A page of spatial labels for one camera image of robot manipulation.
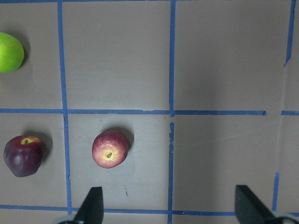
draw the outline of green apple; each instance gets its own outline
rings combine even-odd
[[[13,36],[0,32],[0,72],[17,70],[24,60],[24,49]]]

